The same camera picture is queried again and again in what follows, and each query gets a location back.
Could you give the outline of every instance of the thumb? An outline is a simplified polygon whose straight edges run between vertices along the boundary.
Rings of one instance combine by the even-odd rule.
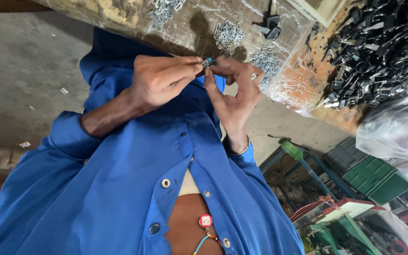
[[[224,95],[218,90],[215,76],[210,68],[204,70],[204,87],[207,90],[210,101],[212,101],[213,107],[217,108],[218,105],[224,103]]]

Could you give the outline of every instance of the snap button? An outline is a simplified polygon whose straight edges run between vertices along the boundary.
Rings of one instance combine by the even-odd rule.
[[[162,180],[161,185],[162,185],[163,188],[166,189],[167,187],[169,187],[171,185],[171,182],[168,179],[164,179],[164,180]]]
[[[152,225],[150,225],[150,227],[149,227],[149,232],[152,235],[154,235],[154,234],[158,233],[158,231],[160,231],[160,224],[152,223]]]
[[[223,244],[226,248],[231,247],[231,242],[227,238],[223,239]]]

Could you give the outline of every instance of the green plastic crate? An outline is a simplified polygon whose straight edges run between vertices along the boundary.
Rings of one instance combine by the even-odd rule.
[[[385,184],[374,189],[368,198],[379,205],[384,205],[406,191],[408,191],[408,180],[404,174],[397,171],[385,181]]]
[[[408,180],[401,172],[373,156],[344,174],[343,179],[380,205],[408,190]]]

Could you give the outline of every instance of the white undershirt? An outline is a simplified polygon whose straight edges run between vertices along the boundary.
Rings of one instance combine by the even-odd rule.
[[[185,172],[184,181],[182,182],[182,187],[178,193],[179,196],[188,195],[188,194],[200,194],[198,186],[196,186],[195,180],[191,175],[190,170],[187,168]]]

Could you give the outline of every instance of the workbench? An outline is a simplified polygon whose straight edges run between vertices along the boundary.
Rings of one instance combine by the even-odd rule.
[[[332,23],[328,29],[320,25],[316,30],[315,22],[305,18],[286,0],[277,0],[278,26],[282,32],[276,41],[267,42],[253,24],[262,23],[269,0],[187,0],[161,32],[150,25],[146,15],[154,9],[154,3],[149,0],[34,1],[69,17],[180,56],[218,56],[219,50],[213,39],[216,24],[229,20],[235,25],[240,21],[245,39],[234,56],[241,61],[250,61],[250,55],[267,43],[283,64],[272,83],[261,87],[264,94],[304,116],[321,119],[356,134],[362,117],[361,108],[339,111],[315,108],[323,100],[327,80],[334,71],[330,63],[320,63],[324,54],[322,48],[333,35],[339,19],[345,17],[345,7],[335,18],[337,23]]]

